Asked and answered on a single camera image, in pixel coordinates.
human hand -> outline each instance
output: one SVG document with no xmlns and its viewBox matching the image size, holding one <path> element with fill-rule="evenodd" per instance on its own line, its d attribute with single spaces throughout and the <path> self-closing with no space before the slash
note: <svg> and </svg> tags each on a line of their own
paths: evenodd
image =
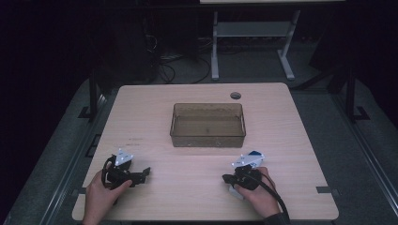
<svg viewBox="0 0 398 225">
<path fill-rule="evenodd" d="M 101 181 L 102 171 L 94 176 L 85 189 L 84 225 L 99 224 L 114 205 L 117 198 L 131 185 L 131 180 L 126 181 L 118 188 L 108 189 Z"/>
<path fill-rule="evenodd" d="M 275 183 L 271 180 L 268 174 L 268 169 L 266 167 L 258 167 L 254 170 L 260 171 L 262 173 L 262 181 L 275 191 Z M 245 199 L 247 199 L 253 206 L 254 210 L 263 218 L 268 218 L 272 215 L 281 213 L 279 209 L 278 202 L 272 195 L 270 195 L 261 186 L 254 190 L 248 190 L 239 185 L 234 185 L 235 190 L 241 194 Z"/>
</svg>

metal frame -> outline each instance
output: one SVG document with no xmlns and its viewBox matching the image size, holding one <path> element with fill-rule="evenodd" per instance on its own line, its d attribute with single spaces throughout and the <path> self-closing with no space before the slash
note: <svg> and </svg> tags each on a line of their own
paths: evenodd
<svg viewBox="0 0 398 225">
<path fill-rule="evenodd" d="M 92 122 L 98 112 L 98 105 L 97 105 L 97 100 L 98 100 L 98 93 L 97 93 L 97 83 L 96 83 L 96 78 L 94 72 L 90 74 L 90 77 L 88 78 L 88 83 L 89 83 L 89 91 L 90 91 L 90 107 L 84 107 L 82 111 L 79 114 L 78 118 L 88 118 L 88 122 Z"/>
<path fill-rule="evenodd" d="M 287 52 L 296 30 L 300 11 L 296 10 L 290 22 L 218 22 L 218 12 L 214 12 L 213 21 L 213 51 L 211 53 L 211 79 L 220 79 L 219 62 L 217 58 L 218 37 L 284 37 L 286 42 L 278 56 L 287 80 L 294 81 L 295 75 L 286 58 Z"/>
</svg>

clear plastic bin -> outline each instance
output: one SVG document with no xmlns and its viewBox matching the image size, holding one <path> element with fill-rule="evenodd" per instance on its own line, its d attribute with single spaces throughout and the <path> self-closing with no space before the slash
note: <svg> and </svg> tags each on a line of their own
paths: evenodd
<svg viewBox="0 0 398 225">
<path fill-rule="evenodd" d="M 246 136 L 239 103 L 177 103 L 170 130 L 174 147 L 242 147 Z"/>
</svg>

floor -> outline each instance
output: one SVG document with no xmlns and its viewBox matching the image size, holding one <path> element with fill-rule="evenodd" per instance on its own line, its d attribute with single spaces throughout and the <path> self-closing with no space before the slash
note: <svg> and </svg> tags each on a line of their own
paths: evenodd
<svg viewBox="0 0 398 225">
<path fill-rule="evenodd" d="M 239 51 L 220 54 L 217 83 L 278 82 L 294 87 L 319 73 L 308 66 L 316 43 L 298 41 L 292 44 L 288 59 L 296 79 L 288 81 L 276 54 L 280 40 L 263 39 L 261 44 L 258 41 L 248 40 L 239 46 Z M 165 52 L 163 57 L 173 55 Z M 214 83 L 208 74 L 210 53 L 203 52 L 200 57 L 199 60 L 181 58 L 165 63 L 150 84 L 199 80 L 199 83 Z M 170 82 L 173 71 L 176 75 Z M 326 78 L 306 90 L 291 91 L 291 95 L 333 189 L 340 216 L 334 221 L 293 221 L 293 224 L 398 224 L 396 208 L 391 207 L 394 199 L 389 198 L 389 193 L 395 201 L 397 197 L 389 187 L 398 187 L 398 131 L 359 81 L 355 106 L 361 106 L 370 120 L 352 124 L 344 114 L 345 90 L 337 95 L 329 94 L 328 83 L 329 78 Z M 79 224 L 72 219 L 71 211 L 116 95 L 117 88 L 114 88 L 102 96 L 99 113 L 89 122 L 87 118 L 79 118 L 82 108 L 89 105 L 88 81 L 82 83 L 5 224 Z M 101 224 L 130 222 L 103 221 Z"/>
</svg>

light wood table surface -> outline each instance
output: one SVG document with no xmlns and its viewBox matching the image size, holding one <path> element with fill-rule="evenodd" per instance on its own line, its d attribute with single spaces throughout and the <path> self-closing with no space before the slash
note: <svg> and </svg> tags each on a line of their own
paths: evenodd
<svg viewBox="0 0 398 225">
<path fill-rule="evenodd" d="M 230 98 L 239 92 L 241 99 Z M 170 137 L 175 103 L 240 103 L 247 135 L 242 148 L 174 148 Z M 223 174 L 252 150 L 292 219 L 335 219 L 339 213 L 287 86 L 283 83 L 137 85 L 120 88 L 83 186 L 118 148 L 134 154 L 131 172 L 151 167 L 146 183 L 129 188 L 106 219 L 259 220 L 252 207 L 231 195 Z M 72 216 L 84 215 L 79 195 Z"/>
</svg>

